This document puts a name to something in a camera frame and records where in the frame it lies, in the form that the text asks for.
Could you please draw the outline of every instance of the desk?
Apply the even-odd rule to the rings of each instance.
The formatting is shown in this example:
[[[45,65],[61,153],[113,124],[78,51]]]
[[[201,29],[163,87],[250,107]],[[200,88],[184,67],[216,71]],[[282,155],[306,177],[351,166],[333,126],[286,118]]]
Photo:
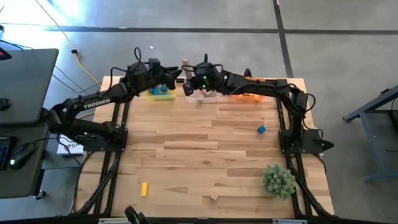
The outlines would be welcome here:
[[[23,128],[0,129],[0,136],[15,136],[18,138],[12,152],[15,152],[24,143],[46,138],[47,135],[48,129],[45,123]],[[40,168],[45,143],[46,141],[35,143],[36,150],[21,169],[12,170],[7,167],[6,170],[0,171],[0,180],[2,180],[0,198],[28,197],[38,194],[44,174]]]
[[[104,77],[101,91],[109,81],[110,77]],[[305,90],[301,78],[288,82]],[[113,108],[113,104],[96,108],[94,121],[110,121]],[[123,217],[124,209],[132,205],[147,217],[293,218],[291,199],[271,198],[261,188],[262,170],[268,164],[285,165],[276,108],[275,98],[269,97],[261,103],[233,101],[228,96],[221,96],[217,103],[189,103],[181,84],[177,84],[174,101],[134,98],[111,215]],[[310,112],[306,124],[313,126]],[[256,133],[260,125],[267,128],[263,135]],[[77,208],[97,187],[103,156],[97,152],[86,162]],[[322,163],[313,155],[302,157],[309,189],[333,213]],[[140,197],[141,182],[149,183],[147,197]],[[303,211],[301,191],[298,197]]]

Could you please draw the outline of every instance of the computer mouse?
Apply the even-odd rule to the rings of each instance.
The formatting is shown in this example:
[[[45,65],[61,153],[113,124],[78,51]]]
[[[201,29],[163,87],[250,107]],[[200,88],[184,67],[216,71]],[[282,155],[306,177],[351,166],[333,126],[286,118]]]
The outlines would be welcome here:
[[[32,143],[25,143],[11,156],[10,168],[18,170],[22,168],[29,157],[33,154],[36,147]]]

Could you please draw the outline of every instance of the clear plastic container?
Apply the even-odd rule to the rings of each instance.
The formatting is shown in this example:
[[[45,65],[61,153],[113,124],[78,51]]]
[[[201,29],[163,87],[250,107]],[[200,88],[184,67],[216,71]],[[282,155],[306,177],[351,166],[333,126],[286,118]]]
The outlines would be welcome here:
[[[215,91],[206,92],[194,91],[192,95],[186,96],[187,101],[190,103],[214,103],[218,101],[220,94]]]
[[[147,90],[142,95],[144,96],[145,100],[149,100],[149,101],[174,100],[176,91],[167,89],[166,94],[164,94],[164,95],[154,95],[152,93],[149,93]]]

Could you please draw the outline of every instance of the blue cube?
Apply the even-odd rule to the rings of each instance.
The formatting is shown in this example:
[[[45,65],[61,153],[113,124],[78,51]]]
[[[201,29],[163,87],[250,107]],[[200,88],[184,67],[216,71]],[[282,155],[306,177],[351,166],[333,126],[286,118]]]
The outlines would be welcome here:
[[[264,127],[263,125],[260,126],[260,128],[257,129],[257,132],[260,133],[260,134],[264,133],[265,131],[266,131],[266,127]]]
[[[154,95],[155,96],[159,96],[160,95],[160,91],[159,91],[159,88],[157,86],[155,86]]]
[[[162,91],[162,93],[167,92],[167,87],[166,87],[166,85],[162,85],[162,86],[160,87],[160,90]]]

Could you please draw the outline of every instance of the gray desk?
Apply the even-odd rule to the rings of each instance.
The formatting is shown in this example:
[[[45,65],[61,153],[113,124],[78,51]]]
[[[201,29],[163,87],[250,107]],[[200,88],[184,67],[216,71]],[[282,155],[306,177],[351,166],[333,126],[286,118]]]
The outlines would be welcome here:
[[[31,127],[19,129],[0,129],[0,135],[15,136],[18,138],[13,148],[13,151],[15,151],[24,143],[46,138],[48,136],[48,129],[46,124],[36,124]],[[38,193],[37,183],[40,182],[41,184],[41,165],[45,143],[46,141],[35,143],[35,152],[21,169],[12,170],[8,167],[6,170],[0,171],[0,180],[2,180],[0,184],[0,198],[27,197]]]
[[[12,58],[0,60],[0,97],[10,108],[0,111],[0,125],[34,124],[39,120],[57,49],[9,50]]]
[[[18,138],[20,145],[47,138],[45,123],[37,124],[51,74],[57,60],[57,49],[11,50],[12,59],[0,61],[0,96],[10,99],[11,107],[0,111],[0,136]],[[44,170],[42,169],[46,141],[35,144],[36,150],[19,170],[0,171],[0,198],[38,195]]]

